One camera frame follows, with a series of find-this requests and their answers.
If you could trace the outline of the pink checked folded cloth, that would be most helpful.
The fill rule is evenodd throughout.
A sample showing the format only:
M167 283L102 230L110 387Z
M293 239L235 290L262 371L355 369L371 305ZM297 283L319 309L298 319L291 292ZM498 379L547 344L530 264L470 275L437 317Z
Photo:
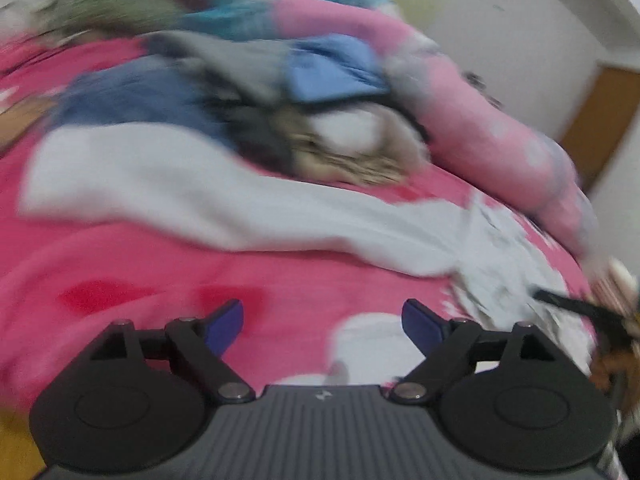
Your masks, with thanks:
M618 314L628 314L634 310L634 300L617 285L611 275L598 276L591 282L590 288L591 298L598 306Z

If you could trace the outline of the cream folded fleece cloth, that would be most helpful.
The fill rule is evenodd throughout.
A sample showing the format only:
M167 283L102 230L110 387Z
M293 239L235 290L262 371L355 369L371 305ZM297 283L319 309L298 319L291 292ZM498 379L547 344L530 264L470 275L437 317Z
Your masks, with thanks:
M608 260L608 274L621 292L632 295L639 291L638 276L632 274L620 260Z

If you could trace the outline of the pink floral bed blanket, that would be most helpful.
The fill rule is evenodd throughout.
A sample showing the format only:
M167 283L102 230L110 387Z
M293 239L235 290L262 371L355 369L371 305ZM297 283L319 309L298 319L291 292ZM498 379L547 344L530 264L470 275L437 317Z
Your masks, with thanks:
M404 302L442 316L460 308L446 278L410 278L337 252L216 252L130 223L24 219L17 195L41 132L28 130L1 159L1 403L26 410L86 344L119 318L161 328L231 298L244 306L231 366L261 387L352 364L347 336L372 340L367 382L389 382L420 358L402 334Z

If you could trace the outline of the beige folded garment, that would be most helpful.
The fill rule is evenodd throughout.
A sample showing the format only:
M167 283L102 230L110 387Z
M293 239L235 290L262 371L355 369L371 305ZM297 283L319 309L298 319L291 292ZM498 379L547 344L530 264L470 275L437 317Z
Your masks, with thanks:
M343 106L336 110L368 110L378 116L383 127L381 146L357 156L330 152L309 122L313 114L293 105L282 106L274 111L270 122L292 150L292 171L296 177L314 182L389 185L406 180L431 161L421 133L397 110L374 103Z

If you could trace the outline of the brown wooden door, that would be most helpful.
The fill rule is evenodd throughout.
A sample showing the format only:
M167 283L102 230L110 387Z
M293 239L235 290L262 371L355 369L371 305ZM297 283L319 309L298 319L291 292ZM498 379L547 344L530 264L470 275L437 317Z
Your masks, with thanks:
M622 144L639 108L639 72L601 65L560 145L588 194Z

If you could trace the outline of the pink grey rolled quilt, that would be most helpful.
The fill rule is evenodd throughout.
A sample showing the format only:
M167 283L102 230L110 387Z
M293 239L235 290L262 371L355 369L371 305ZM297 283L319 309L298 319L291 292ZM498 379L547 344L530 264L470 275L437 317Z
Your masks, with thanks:
M283 38L335 32L366 42L437 166L525 214L573 256L588 254L596 216L570 156L491 105L434 41L399 18L323 0L274 0L272 16Z

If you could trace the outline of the black garment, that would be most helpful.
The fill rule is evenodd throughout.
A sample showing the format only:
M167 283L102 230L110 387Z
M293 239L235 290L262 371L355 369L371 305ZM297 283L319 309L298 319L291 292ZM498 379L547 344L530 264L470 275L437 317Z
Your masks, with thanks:
M282 134L272 128L270 117L275 110L282 106L293 105L307 114L322 113L336 110L339 107L374 103L397 110L411 125L416 127L425 141L425 132L411 115L397 104L390 92L385 96L374 98L354 99L320 104L295 103L288 95L284 101L274 107L258 106L243 98L231 89L228 84L204 84L207 93L206 107L209 112L221 119L227 127L230 138L238 147L239 153L254 164L271 171L280 172L289 177L296 177L292 171L292 150Z

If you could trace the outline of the white fleece folded garment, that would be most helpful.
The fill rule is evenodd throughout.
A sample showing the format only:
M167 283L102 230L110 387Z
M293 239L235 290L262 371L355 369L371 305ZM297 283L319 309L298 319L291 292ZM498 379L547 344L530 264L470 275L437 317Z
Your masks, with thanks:
M334 110L313 114L309 122L323 145L335 154L368 154L377 150L383 142L381 121L368 110Z

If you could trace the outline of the grey folded garment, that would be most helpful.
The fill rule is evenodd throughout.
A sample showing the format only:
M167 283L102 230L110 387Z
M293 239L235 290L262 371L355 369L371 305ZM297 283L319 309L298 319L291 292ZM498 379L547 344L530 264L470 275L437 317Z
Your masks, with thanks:
M168 58L204 84L228 84L250 102L274 107L284 101L288 40L231 41L199 32L162 30L143 36L152 54Z

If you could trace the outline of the light blue jacket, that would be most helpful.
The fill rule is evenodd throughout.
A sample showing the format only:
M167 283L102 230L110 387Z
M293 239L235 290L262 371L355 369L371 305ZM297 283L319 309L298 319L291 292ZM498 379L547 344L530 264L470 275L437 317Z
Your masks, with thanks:
M378 55L364 41L331 34L299 39L284 66L295 103L320 104L385 96L390 92Z

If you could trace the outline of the green patterned pillow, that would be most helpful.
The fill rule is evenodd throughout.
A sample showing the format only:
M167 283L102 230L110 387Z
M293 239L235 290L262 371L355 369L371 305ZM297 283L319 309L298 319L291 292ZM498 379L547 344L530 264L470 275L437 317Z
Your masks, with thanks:
M168 29L183 14L183 7L171 0L53 0L42 11L40 32L137 36Z

